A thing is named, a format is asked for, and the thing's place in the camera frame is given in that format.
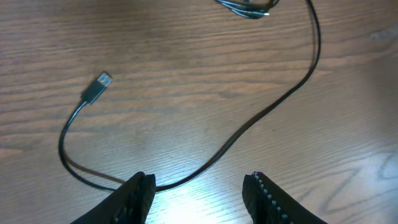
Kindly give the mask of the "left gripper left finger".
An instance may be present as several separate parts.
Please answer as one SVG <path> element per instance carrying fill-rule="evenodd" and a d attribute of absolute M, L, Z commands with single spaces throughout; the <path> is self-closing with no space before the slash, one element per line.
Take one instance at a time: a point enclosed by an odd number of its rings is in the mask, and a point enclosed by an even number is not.
<path fill-rule="evenodd" d="M 155 175 L 138 172 L 72 224 L 145 224 L 155 191 Z"/>

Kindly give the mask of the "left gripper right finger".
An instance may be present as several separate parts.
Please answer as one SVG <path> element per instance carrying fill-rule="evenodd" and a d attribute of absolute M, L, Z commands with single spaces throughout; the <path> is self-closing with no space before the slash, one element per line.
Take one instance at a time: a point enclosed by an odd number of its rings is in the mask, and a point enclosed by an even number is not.
<path fill-rule="evenodd" d="M 255 224 L 326 224 L 262 172 L 244 176 L 242 198 Z"/>

